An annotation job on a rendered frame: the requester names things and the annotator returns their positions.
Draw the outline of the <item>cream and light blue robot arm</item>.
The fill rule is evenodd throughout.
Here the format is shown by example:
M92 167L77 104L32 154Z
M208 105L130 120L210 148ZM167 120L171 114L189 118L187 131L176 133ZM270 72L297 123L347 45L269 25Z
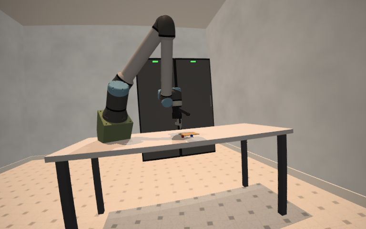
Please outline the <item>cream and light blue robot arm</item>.
M126 107L129 89L134 84L134 78L159 43L161 43L161 90L158 90L158 99L161 100L164 107L182 105L181 89L172 88L174 38L173 19L168 15L158 17L123 71L117 73L115 78L108 83L106 107L102 113L104 120L111 123L122 123L127 120Z

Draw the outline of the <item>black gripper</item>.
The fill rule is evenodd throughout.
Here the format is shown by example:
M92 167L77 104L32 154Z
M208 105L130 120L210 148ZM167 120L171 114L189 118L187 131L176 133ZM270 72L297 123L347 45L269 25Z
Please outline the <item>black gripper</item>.
M182 128L182 112L178 111L179 107L181 106L173 106L173 113L172 113L172 118L173 119L177 119L177 122L175 123L175 125L179 125L180 129Z

